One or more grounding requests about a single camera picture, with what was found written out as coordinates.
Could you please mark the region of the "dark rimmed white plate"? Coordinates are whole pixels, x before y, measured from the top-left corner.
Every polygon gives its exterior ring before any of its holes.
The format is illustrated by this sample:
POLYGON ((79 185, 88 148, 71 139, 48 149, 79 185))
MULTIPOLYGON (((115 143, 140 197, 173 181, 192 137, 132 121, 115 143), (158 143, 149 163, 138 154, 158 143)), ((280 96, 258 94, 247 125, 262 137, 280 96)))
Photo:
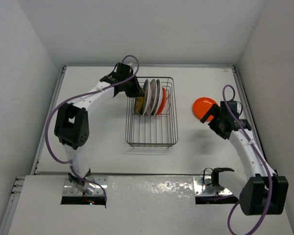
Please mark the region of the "dark rimmed white plate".
POLYGON ((162 84, 160 82, 160 79, 156 80, 156 85, 157 85, 157 96, 155 99, 155 104, 154 104, 154 108, 151 112, 152 116, 155 116, 160 108, 160 105, 162 103, 162 97, 163 97, 163 90, 162 90, 162 84))

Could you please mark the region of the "yellow patterned plate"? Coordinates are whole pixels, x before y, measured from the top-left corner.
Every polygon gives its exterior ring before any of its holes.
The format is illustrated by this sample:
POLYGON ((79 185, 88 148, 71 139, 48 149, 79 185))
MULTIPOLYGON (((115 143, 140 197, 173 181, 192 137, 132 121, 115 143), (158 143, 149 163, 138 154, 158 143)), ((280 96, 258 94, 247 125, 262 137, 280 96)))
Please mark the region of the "yellow patterned plate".
POLYGON ((136 115, 142 115, 143 114, 143 112, 144 112, 144 101, 145 101, 145 98, 143 96, 135 98, 134 114, 136 114, 136 115))

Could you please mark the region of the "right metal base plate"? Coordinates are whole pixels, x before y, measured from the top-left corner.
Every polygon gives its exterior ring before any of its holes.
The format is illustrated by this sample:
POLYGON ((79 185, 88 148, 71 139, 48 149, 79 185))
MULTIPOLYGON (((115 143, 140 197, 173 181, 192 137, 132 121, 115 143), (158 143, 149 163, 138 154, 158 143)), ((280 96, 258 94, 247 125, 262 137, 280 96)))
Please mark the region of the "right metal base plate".
POLYGON ((211 176, 198 175, 193 177, 194 193, 199 197, 220 197, 232 196, 232 192, 220 186, 214 187, 210 185, 211 176))

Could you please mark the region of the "orange plate in rack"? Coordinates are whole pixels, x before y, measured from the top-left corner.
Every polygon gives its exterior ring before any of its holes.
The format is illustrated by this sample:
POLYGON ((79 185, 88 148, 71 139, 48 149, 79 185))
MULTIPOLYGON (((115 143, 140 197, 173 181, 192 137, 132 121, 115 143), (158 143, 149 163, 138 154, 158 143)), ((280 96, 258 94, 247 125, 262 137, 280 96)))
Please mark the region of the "orange plate in rack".
POLYGON ((167 96, 166 89, 162 88, 162 99, 161 99, 160 107, 157 111, 157 115, 160 115, 162 113, 162 111, 166 105, 166 96, 167 96))

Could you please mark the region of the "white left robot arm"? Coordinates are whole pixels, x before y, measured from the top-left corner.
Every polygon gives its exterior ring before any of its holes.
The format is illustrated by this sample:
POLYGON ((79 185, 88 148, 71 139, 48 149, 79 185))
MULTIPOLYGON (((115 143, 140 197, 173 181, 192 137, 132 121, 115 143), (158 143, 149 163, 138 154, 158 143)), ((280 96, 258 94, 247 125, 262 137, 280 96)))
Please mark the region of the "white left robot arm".
POLYGON ((88 93, 65 101, 57 109, 54 134, 64 146, 71 175, 80 184, 88 182, 90 169, 82 153, 82 147, 90 136, 90 115, 105 101, 124 92, 129 98, 144 96, 131 65, 117 63, 111 73, 99 80, 88 93))

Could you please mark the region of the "orange plate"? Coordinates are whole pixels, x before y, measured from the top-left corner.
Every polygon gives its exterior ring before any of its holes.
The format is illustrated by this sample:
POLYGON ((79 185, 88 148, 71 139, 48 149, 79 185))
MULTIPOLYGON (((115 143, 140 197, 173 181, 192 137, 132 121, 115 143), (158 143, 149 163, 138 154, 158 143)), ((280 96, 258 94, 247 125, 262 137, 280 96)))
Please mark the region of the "orange plate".
POLYGON ((209 111, 209 109, 214 105, 217 105, 213 99, 209 97, 200 97, 198 98, 192 106, 192 111, 194 116, 201 120, 203 116, 209 111))
POLYGON ((157 115, 160 115, 162 113, 162 111, 166 105, 166 96, 167 96, 166 89, 162 88, 162 99, 161 99, 160 107, 157 111, 157 115))

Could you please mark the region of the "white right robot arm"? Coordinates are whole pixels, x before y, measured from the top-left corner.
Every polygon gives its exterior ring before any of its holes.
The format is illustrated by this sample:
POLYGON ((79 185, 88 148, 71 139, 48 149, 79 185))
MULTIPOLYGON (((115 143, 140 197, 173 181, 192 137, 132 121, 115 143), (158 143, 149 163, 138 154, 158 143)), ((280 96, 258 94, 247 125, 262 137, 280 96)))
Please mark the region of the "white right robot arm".
POLYGON ((239 118, 236 101, 213 104, 201 122, 234 146, 245 170, 245 179, 230 167, 217 167, 211 173, 211 185, 229 189, 238 198, 245 215, 281 214, 289 183, 269 166, 253 138, 251 126, 239 118))

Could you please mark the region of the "teal rimmed plate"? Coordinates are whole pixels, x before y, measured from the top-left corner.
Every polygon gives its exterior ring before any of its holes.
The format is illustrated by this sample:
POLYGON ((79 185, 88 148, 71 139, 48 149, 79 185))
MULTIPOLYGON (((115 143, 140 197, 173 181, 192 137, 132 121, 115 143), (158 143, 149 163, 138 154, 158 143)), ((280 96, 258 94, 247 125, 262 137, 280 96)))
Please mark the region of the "teal rimmed plate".
POLYGON ((143 106, 140 111, 140 115, 145 115, 147 112, 147 108, 150 104, 150 99, 151 99, 151 87, 150 87, 150 82, 148 79, 145 80, 144 85, 144 100, 143 100, 143 106))

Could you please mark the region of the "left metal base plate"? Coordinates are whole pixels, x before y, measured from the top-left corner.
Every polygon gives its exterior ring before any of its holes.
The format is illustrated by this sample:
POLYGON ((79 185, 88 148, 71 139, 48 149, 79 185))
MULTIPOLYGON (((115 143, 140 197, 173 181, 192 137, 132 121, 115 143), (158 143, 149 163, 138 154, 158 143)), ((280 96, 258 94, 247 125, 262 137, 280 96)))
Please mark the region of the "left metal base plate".
POLYGON ((67 175, 64 182, 62 196, 104 196, 103 190, 107 190, 107 177, 88 175, 86 180, 91 182, 83 182, 75 176, 70 174, 67 175))

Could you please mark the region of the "white floral plate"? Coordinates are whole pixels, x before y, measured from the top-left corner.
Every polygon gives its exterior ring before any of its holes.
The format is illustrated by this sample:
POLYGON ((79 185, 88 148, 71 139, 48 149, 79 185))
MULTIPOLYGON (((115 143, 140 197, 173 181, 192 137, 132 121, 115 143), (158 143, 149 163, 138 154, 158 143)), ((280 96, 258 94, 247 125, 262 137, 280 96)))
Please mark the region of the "white floral plate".
POLYGON ((151 114, 151 111, 154 107, 155 103, 155 97, 157 95, 157 85, 156 85, 156 80, 152 79, 150 82, 150 87, 151 87, 151 99, 150 99, 150 104, 147 108, 146 116, 149 116, 151 114))

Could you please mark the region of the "metal base plate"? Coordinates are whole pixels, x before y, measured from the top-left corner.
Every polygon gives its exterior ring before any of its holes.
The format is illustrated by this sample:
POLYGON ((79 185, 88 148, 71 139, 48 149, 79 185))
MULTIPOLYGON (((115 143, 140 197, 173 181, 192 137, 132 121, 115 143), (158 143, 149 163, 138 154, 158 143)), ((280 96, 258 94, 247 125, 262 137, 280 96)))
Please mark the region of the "metal base plate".
POLYGON ((220 197, 232 196, 232 192, 220 186, 214 187, 210 185, 211 176, 198 175, 193 177, 194 193, 199 197, 220 197))
POLYGON ((62 196, 104 196, 103 190, 107 190, 107 177, 88 175, 86 180, 91 182, 83 182, 75 176, 70 174, 67 175, 64 182, 62 196))

